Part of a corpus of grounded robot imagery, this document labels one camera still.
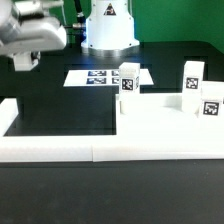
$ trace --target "green wall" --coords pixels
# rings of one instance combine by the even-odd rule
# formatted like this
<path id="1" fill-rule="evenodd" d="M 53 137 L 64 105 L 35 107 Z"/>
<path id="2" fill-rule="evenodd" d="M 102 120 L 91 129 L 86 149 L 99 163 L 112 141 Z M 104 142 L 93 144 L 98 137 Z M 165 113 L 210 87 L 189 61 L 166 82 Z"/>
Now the green wall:
<path id="1" fill-rule="evenodd" d="M 132 0 L 136 38 L 144 42 L 205 41 L 224 52 L 224 0 Z M 81 0 L 86 16 L 91 0 Z M 73 0 L 64 0 L 67 24 L 76 21 Z M 62 20 L 61 9 L 52 11 Z"/>

